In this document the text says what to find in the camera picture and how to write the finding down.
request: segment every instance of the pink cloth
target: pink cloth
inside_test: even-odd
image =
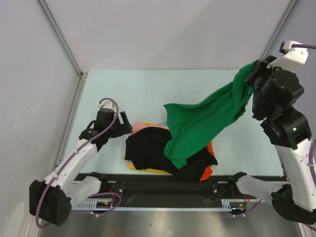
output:
[[[146,127],[161,127],[163,129],[167,129],[169,130],[169,127],[168,126],[165,126],[165,125],[161,125],[161,124],[152,124],[152,125],[146,125],[140,121],[136,121],[135,124],[134,124],[134,128],[133,128],[133,131],[132,131],[132,135],[136,132],[139,132],[140,130],[146,128]]]

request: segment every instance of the cable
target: cable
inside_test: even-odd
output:
[[[115,123],[115,121],[117,120],[118,116],[119,116],[119,107],[118,104],[116,103],[115,100],[111,99],[111,98],[103,98],[100,100],[99,104],[101,104],[103,101],[105,100],[110,100],[116,107],[117,111],[116,114],[113,118],[113,121],[109,124],[109,126],[107,126],[102,132],[100,132],[99,134],[95,135],[94,137],[90,138],[88,141],[86,141],[85,143],[83,143],[78,149],[77,152],[72,153],[72,155],[67,159],[67,161],[61,166],[61,168],[57,171],[56,175],[60,175],[60,173],[64,170],[64,168],[69,164],[69,162],[74,158],[74,156],[81,151],[87,144],[89,144],[91,141],[95,140],[96,138],[102,136],[105,132],[107,132]],[[47,227],[49,225],[49,223],[45,224],[45,225],[41,225],[40,224],[40,220],[39,220],[39,216],[40,216],[40,207],[44,201],[44,198],[47,194],[48,189],[51,187],[52,183],[56,180],[56,178],[52,178],[51,181],[47,184],[47,186],[45,187],[40,199],[39,199],[39,203],[38,206],[36,208],[36,213],[35,213],[35,222],[37,227],[39,227],[40,229],[43,229],[45,227]]]
[[[253,211],[260,203],[262,202],[262,199],[259,199],[259,201],[249,210],[246,210],[244,213],[242,214],[237,214],[237,215],[229,215],[229,216],[225,216],[225,217],[240,217],[240,216],[245,216],[246,213],[249,213],[251,211]]]
[[[112,199],[113,201],[115,201],[115,195],[112,195]]]
[[[250,203],[250,197],[249,197],[249,195],[248,195],[248,194],[245,194],[244,196],[245,196],[245,204]]]
[[[316,45],[294,43],[294,44],[292,44],[292,48],[310,48],[310,49],[316,49]]]
[[[119,194],[117,194],[117,193],[99,193],[99,194],[91,195],[90,198],[97,197],[97,196],[103,196],[103,195],[117,196],[118,197],[118,204],[116,204],[114,207],[110,208],[109,210],[105,211],[104,213],[95,214],[96,217],[108,214],[109,212],[111,212],[114,209],[116,209],[117,207],[119,207],[119,205],[122,203],[122,197]],[[90,212],[90,211],[81,211],[81,212],[72,214],[70,217],[81,215],[81,214],[94,214],[94,213]]]
[[[311,143],[308,163],[311,165],[310,166],[310,171],[311,171],[311,174],[312,174],[312,178],[313,178],[314,184],[316,186],[316,173],[315,173],[315,168],[313,166],[313,164],[316,163],[316,157],[314,157],[315,149],[316,149],[316,140],[313,140],[312,143]]]
[[[103,195],[115,195],[118,197],[118,204],[116,204],[114,207],[110,208],[109,210],[107,210],[106,212],[103,212],[103,213],[100,213],[100,214],[96,214],[95,216],[98,217],[98,216],[104,216],[108,213],[110,213],[111,211],[113,211],[115,208],[117,208],[121,203],[122,203],[122,197],[117,194],[117,193],[99,193],[99,194],[93,194],[90,196],[90,198],[92,197],[97,197],[97,196],[103,196]]]
[[[260,203],[262,202],[262,199],[259,199],[259,201],[249,210],[245,211],[244,214],[249,213],[250,211],[253,211]]]
[[[310,226],[310,225],[306,225],[308,228],[310,228],[312,231],[316,231],[316,228],[315,227],[313,227],[313,226]]]

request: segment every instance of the metal pole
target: metal pole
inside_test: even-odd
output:
[[[276,42],[278,36],[282,32],[283,27],[286,25],[286,23],[287,23],[290,15],[292,14],[295,6],[297,5],[298,1],[299,0],[291,0],[289,2],[289,4],[287,5],[283,15],[281,16],[281,19],[279,20],[278,24],[276,25],[275,30],[273,31],[273,33],[272,33],[272,35],[271,35],[271,37],[270,37],[270,39],[269,39],[264,51],[260,55],[260,59],[264,59],[264,58],[266,58],[269,55],[274,43]]]
[[[83,88],[84,88],[84,84],[85,81],[87,79],[88,76],[88,72],[87,73],[83,73],[82,77],[80,78],[80,81],[78,82],[77,88],[76,88],[76,92],[73,98],[73,102],[69,111],[69,115],[67,118],[67,122],[66,122],[66,126],[64,129],[64,133],[62,136],[62,139],[59,143],[59,147],[58,147],[58,152],[57,152],[57,157],[56,157],[56,165],[59,165],[60,162],[63,160],[65,152],[66,152],[66,148],[67,148],[67,144],[68,144],[68,140],[74,125],[74,121],[76,118],[76,113],[77,113],[77,109],[79,107],[79,102],[82,96],[82,92],[83,92]]]
[[[71,52],[63,34],[61,33],[55,18],[53,17],[47,3],[45,0],[36,0],[39,4],[39,7],[42,9],[45,18],[47,19],[49,25],[52,27],[52,30],[54,32],[54,34],[56,35],[58,41],[60,42],[63,50],[65,51],[67,57],[69,58],[74,70],[76,71],[76,73],[78,74],[78,76],[81,78],[82,72],[79,68],[79,65],[73,55],[73,53]]]

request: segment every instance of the pile of clothes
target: pile of clothes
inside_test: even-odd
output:
[[[245,84],[257,61],[195,105],[166,104],[167,126],[136,122],[125,159],[136,169],[163,170],[182,181],[201,181],[217,165],[210,141],[245,112],[252,87]]]
[[[212,143],[186,159],[178,168],[164,155],[164,148],[172,139],[168,126],[135,123],[132,135],[126,140],[125,159],[133,162],[138,170],[163,170],[182,181],[202,181],[212,174],[212,165],[217,165]]]

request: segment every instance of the metal frame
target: metal frame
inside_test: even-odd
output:
[[[49,6],[47,5],[46,1],[45,0],[36,0],[39,4],[39,7],[41,8],[41,10],[43,11],[44,13],[44,16],[46,17],[49,25],[51,26],[54,34],[56,35],[57,37],[57,40],[60,42],[60,45],[61,47],[63,48],[64,52],[66,53],[68,59],[70,60],[75,72],[77,73],[77,75],[79,76],[79,81],[78,81],[78,85],[77,85],[77,88],[76,88],[76,92],[75,92],[75,95],[74,95],[74,98],[73,98],[73,101],[72,101],[72,106],[71,106],[71,109],[70,109],[70,112],[69,112],[69,116],[68,116],[68,119],[67,119],[67,122],[66,122],[66,126],[65,126],[65,129],[64,129],[64,134],[62,136],[62,139],[60,141],[60,145],[59,145],[59,149],[58,149],[58,153],[57,153],[57,158],[56,158],[56,164],[58,164],[64,157],[64,154],[65,154],[65,151],[66,151],[66,147],[67,147],[67,143],[68,143],[68,140],[69,140],[69,136],[70,136],[70,133],[71,133],[71,130],[72,130],[72,127],[73,127],[73,124],[74,124],[74,119],[75,119],[75,116],[76,116],[76,112],[77,112],[77,109],[79,107],[79,102],[80,102],[80,98],[81,98],[81,95],[82,95],[82,92],[83,92],[83,88],[84,88],[84,84],[85,84],[85,81],[86,81],[86,78],[87,78],[87,73],[83,73],[73,55],[73,53],[71,52],[70,50],[70,47],[69,45],[67,44],[67,41],[65,40],[55,18],[53,17],[50,9],[49,9]],[[265,46],[265,49],[263,50],[260,58],[265,58],[271,51],[272,49],[272,46],[274,45],[275,41],[277,40],[279,34],[281,33],[282,31],[282,28],[285,26],[285,24],[287,23],[290,15],[292,14],[295,6],[297,5],[297,2],[298,0],[290,0],[287,8],[285,9],[284,13],[282,14],[281,16],[281,19],[279,20],[276,28],[274,29],[270,39],[269,39],[269,42],[267,43],[267,45]],[[80,180],[80,177],[84,176],[86,174],[80,174],[78,176],[78,179]],[[168,181],[168,179],[170,179],[170,177],[168,176],[152,176],[152,175],[108,175],[109,179],[111,180],[115,180],[116,182],[118,183],[121,183],[121,184],[124,184],[125,183],[130,183],[130,182],[134,182],[134,185],[136,185],[137,187],[142,187],[144,182],[145,181],[148,181],[149,178],[156,178],[156,179],[161,179],[159,182],[164,182],[166,185],[170,184],[170,181]],[[278,177],[278,176],[272,176],[272,177],[268,177],[268,176],[261,176],[259,178],[262,178],[264,180],[266,180],[267,178],[269,179],[269,181],[284,181],[285,177]],[[208,181],[208,184],[209,185],[212,185],[215,184],[216,182],[218,182],[219,180],[221,179],[224,179],[226,180],[227,177],[225,176],[212,176],[209,181]],[[156,197],[159,196],[159,194],[157,194],[157,191],[151,191],[151,195],[156,195]],[[146,198],[148,194],[144,195],[141,200],[143,201],[143,204],[144,202],[148,199]],[[192,199],[192,208],[195,209],[197,208],[197,210],[199,210],[198,208],[199,207],[194,207],[195,203],[196,203],[196,200],[200,200],[200,196],[201,194],[197,194],[197,195],[191,195],[191,199]],[[137,205],[135,203],[135,199],[133,197],[129,197],[128,198],[129,201],[131,201],[132,203],[134,203],[134,206]],[[177,198],[174,199],[173,201],[173,206],[175,205],[179,205],[177,203]],[[211,206],[215,206],[217,207],[218,205],[221,205],[221,201],[219,203],[219,200],[213,200],[213,204],[210,204],[210,203],[205,203],[203,202],[203,205],[206,205],[207,207],[206,208],[210,208],[210,205]],[[123,203],[123,206],[122,208],[124,209],[129,209],[128,206],[124,206],[124,203]],[[38,229],[36,228],[35,226],[35,223],[34,221],[32,221],[31,223],[31,228],[32,232],[35,234],[36,232],[38,232]]]
[[[108,198],[108,199],[101,199],[101,200],[94,200],[94,199],[89,199],[89,200],[85,200],[82,203],[78,204],[77,206],[72,208],[72,211],[106,211],[107,209],[109,209],[110,207],[113,207],[113,204],[111,204],[111,206],[108,206],[107,209],[103,208],[103,207],[98,207],[97,204],[100,202],[111,202],[112,199]],[[244,199],[239,199],[239,200],[230,200],[230,201],[226,201],[226,200],[222,200],[222,206],[221,207],[209,207],[209,208],[162,208],[162,207],[137,207],[137,208],[132,208],[132,207],[122,207],[119,206],[116,208],[117,211],[224,211],[224,212],[228,212],[228,211],[232,211],[231,208],[231,203],[241,203],[244,202]]]
[[[63,48],[68,59],[70,60],[75,72],[77,73],[77,75],[79,77],[81,77],[82,72],[80,70],[80,67],[79,67],[73,53],[71,52],[62,32],[60,31],[59,26],[57,25],[56,20],[55,20],[53,14],[51,13],[46,1],[45,0],[36,0],[36,1],[38,2],[40,9],[43,11],[43,14],[44,14],[45,18],[47,19],[49,25],[51,26],[54,34],[56,35],[57,40],[60,42],[61,47]]]
[[[213,175],[202,182],[183,182],[171,175],[106,174],[113,192],[122,196],[120,208],[124,210],[226,210],[223,201],[244,202],[232,175]],[[87,173],[75,179],[82,181]],[[285,176],[254,176],[274,183],[287,183]],[[98,197],[106,200],[108,196]]]
[[[283,27],[286,25],[288,19],[290,18],[290,15],[294,11],[294,8],[297,5],[298,1],[299,0],[290,0],[284,13],[281,16],[279,22],[277,23],[276,28],[273,31],[267,45],[265,46],[265,49],[263,50],[262,54],[260,55],[260,59],[265,59],[269,55],[269,53],[271,52],[273,45],[275,44],[278,36],[282,32]]]
[[[82,73],[82,76],[80,77],[80,80],[77,84],[76,92],[75,92],[75,95],[74,95],[73,100],[72,100],[72,106],[71,106],[71,109],[69,111],[67,122],[66,122],[66,125],[64,128],[64,133],[63,133],[63,136],[61,138],[60,144],[58,146],[56,165],[59,165],[65,156],[67,144],[69,141],[71,130],[72,130],[73,125],[74,125],[76,113],[77,113],[77,110],[79,107],[79,102],[80,102],[80,99],[82,96],[82,92],[84,89],[84,85],[85,85],[87,76],[88,76],[88,72]]]

